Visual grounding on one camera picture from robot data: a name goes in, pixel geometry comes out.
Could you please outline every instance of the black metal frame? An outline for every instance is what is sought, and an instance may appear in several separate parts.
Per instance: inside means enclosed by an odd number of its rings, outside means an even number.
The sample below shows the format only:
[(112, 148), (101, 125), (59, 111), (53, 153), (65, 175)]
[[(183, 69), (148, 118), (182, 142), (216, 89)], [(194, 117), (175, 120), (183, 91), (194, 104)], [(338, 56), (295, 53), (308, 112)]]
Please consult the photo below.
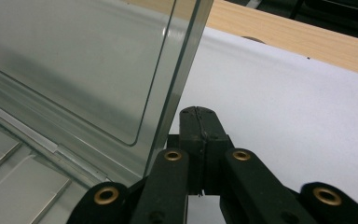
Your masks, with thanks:
[(281, 184), (257, 156), (235, 148), (216, 114), (190, 107), (180, 133), (156, 157), (149, 177), (126, 188), (102, 183), (90, 189), (67, 223), (186, 223), (187, 196), (220, 195), (228, 224), (358, 223), (358, 203), (323, 183), (298, 194)]

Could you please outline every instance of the wooden desk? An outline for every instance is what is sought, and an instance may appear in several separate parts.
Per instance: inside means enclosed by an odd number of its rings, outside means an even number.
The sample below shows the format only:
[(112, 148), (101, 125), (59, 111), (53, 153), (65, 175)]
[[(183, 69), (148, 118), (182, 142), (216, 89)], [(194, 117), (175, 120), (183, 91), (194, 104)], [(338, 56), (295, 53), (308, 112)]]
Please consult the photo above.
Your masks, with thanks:
[(358, 38), (214, 0), (207, 26), (358, 73)]

